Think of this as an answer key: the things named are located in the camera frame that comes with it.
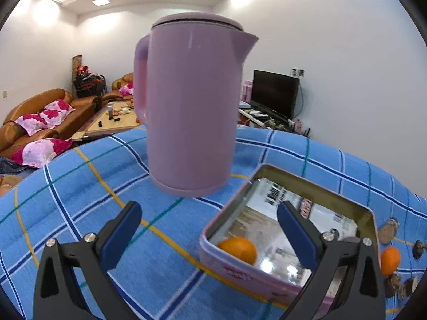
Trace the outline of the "orange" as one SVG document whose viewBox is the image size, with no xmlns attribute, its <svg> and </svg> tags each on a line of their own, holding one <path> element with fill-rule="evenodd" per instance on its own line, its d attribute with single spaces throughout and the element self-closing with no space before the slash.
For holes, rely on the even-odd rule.
<svg viewBox="0 0 427 320">
<path fill-rule="evenodd" d="M 385 277 L 392 275 L 400 265 L 400 251 L 395 247 L 387 247 L 380 255 L 381 274 Z"/>
<path fill-rule="evenodd" d="M 220 242 L 217 247 L 250 265 L 255 264 L 257 261 L 257 249 L 255 245 L 246 238 L 231 237 Z"/>
</svg>

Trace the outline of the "round tea cake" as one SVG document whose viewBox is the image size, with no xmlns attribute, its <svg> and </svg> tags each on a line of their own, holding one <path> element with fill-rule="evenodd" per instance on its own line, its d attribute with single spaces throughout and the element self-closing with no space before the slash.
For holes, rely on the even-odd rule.
<svg viewBox="0 0 427 320">
<path fill-rule="evenodd" d="M 379 242 L 384 245 L 390 244 L 396 236 L 399 227 L 399 222 L 394 217 L 390 217 L 378 230 Z"/>
</svg>

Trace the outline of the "dark dried fruit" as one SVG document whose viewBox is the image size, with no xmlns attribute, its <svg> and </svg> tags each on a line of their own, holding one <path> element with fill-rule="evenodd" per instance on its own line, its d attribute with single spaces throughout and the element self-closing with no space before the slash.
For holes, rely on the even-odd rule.
<svg viewBox="0 0 427 320">
<path fill-rule="evenodd" d="M 401 276 L 393 273 L 384 280 L 384 292 L 386 298 L 393 298 L 400 289 Z"/>
</svg>

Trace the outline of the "newspaper lining in tin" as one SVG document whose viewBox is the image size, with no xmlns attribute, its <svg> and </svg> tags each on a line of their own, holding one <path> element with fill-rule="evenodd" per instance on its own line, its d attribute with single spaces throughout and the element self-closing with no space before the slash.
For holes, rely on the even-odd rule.
<svg viewBox="0 0 427 320">
<path fill-rule="evenodd" d="M 227 237 L 246 238 L 255 245 L 258 253 L 255 268 L 302 287 L 311 271 L 303 267 L 277 221 L 277 206 L 285 201 L 290 202 L 303 218 L 310 220 L 318 232 L 329 232 L 338 241 L 351 241 L 357 235 L 358 226 L 354 220 L 267 178 L 254 181 L 248 198 L 244 200 L 245 206 L 230 226 Z"/>
</svg>

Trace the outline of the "pink metal tin box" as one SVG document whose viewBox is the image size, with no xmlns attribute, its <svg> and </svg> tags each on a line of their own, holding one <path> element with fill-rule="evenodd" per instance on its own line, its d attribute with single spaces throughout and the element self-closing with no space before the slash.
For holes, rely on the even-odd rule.
<svg viewBox="0 0 427 320">
<path fill-rule="evenodd" d="M 269 164 L 205 227 L 200 260 L 287 319 L 385 316 L 373 212 Z"/>
</svg>

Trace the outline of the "blue plaid tablecloth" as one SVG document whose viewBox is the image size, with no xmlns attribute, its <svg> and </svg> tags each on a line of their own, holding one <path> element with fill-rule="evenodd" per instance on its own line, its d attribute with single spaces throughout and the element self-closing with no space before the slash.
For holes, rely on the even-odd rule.
<svg viewBox="0 0 427 320">
<path fill-rule="evenodd" d="M 32 319 L 42 256 L 73 243 L 93 248 L 107 223 L 119 256 L 107 276 L 136 319 L 278 319 L 277 298 L 239 286 L 199 259 L 207 224 L 262 165 L 272 165 L 367 207 L 375 222 L 398 222 L 391 245 L 401 254 L 397 274 L 422 277 L 426 258 L 426 199 L 369 162 L 306 137 L 250 127 L 237 130 L 223 188 L 183 198 L 154 183 L 147 132 L 138 127 L 66 151 L 1 198 L 1 291 L 13 313 Z"/>
</svg>

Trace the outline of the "pink floral cushion front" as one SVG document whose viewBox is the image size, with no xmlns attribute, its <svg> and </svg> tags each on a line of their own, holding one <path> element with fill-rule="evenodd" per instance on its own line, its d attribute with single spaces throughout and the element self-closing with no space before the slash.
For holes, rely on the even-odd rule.
<svg viewBox="0 0 427 320">
<path fill-rule="evenodd" d="M 43 168 L 44 165 L 50 163 L 56 156 L 69 150 L 71 146 L 71 139 L 39 139 L 16 151 L 11 156 L 11 160 L 20 165 Z"/>
</svg>

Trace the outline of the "pink floral cushion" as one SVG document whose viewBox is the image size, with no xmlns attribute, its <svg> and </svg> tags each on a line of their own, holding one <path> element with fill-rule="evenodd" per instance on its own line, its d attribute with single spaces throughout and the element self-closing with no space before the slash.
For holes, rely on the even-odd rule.
<svg viewBox="0 0 427 320">
<path fill-rule="evenodd" d="M 71 139 L 39 139 L 16 151 L 11 156 L 11 160 L 20 165 L 43 168 L 44 165 L 50 163 L 56 156 L 69 150 L 71 146 Z"/>
<path fill-rule="evenodd" d="M 40 113 L 25 114 L 14 123 L 26 130 L 31 137 L 41 130 L 57 127 L 72 111 L 74 108 L 69 103 L 59 99 L 46 105 Z"/>
</svg>

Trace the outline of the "white tv stand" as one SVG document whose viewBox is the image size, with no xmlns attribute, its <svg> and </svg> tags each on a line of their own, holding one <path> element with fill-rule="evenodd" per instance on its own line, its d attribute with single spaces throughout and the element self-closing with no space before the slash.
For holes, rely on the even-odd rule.
<svg viewBox="0 0 427 320">
<path fill-rule="evenodd" d="M 303 124 L 300 119 L 291 120 L 288 118 L 280 118 L 272 116 L 251 108 L 249 103 L 240 101 L 238 111 L 238 124 L 243 126 L 251 126 L 260 129 L 272 129 L 285 131 L 309 137 L 311 128 Z"/>
</svg>

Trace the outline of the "black television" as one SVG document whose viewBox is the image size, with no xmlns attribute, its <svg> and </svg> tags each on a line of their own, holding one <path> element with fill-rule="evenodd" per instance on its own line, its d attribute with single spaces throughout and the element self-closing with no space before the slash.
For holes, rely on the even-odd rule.
<svg viewBox="0 0 427 320">
<path fill-rule="evenodd" d="M 299 87 L 297 77 L 255 70 L 250 105 L 282 118 L 292 118 Z"/>
</svg>

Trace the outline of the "brown leather sofa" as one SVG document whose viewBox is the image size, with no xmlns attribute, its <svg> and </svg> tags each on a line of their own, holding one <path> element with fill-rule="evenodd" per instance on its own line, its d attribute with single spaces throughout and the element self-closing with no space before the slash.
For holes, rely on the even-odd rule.
<svg viewBox="0 0 427 320">
<path fill-rule="evenodd" d="M 1 156 L 11 156 L 39 139 L 69 139 L 94 116 L 98 96 L 74 98 L 61 88 L 37 94 L 13 108 L 1 125 Z"/>
</svg>

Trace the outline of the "pink floral cushion middle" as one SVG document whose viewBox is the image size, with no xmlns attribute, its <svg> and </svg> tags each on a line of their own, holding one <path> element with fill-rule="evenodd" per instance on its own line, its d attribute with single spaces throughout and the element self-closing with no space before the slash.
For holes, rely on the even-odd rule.
<svg viewBox="0 0 427 320">
<path fill-rule="evenodd" d="M 57 127 L 72 111 L 74 108 L 69 103 L 59 99 L 46 105 L 40 113 L 25 114 L 14 123 L 26 130 L 31 137 L 41 130 Z"/>
</svg>

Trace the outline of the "wooden coffee table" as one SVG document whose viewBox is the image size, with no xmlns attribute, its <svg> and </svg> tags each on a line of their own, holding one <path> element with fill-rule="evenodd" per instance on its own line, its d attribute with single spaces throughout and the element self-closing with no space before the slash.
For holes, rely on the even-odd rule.
<svg viewBox="0 0 427 320">
<path fill-rule="evenodd" d="M 134 129 L 140 125 L 132 101 L 113 101 L 89 119 L 71 136 L 71 140 L 73 142 L 89 142 Z"/>
</svg>

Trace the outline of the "pink electric kettle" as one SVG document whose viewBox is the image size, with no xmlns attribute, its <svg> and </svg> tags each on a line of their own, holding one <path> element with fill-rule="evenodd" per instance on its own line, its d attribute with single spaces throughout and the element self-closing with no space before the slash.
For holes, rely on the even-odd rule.
<svg viewBox="0 0 427 320">
<path fill-rule="evenodd" d="M 217 14 L 156 21 L 135 48 L 135 113 L 147 128 L 153 182 L 178 197 L 204 197 L 230 177 L 242 68 L 257 37 Z"/>
</svg>

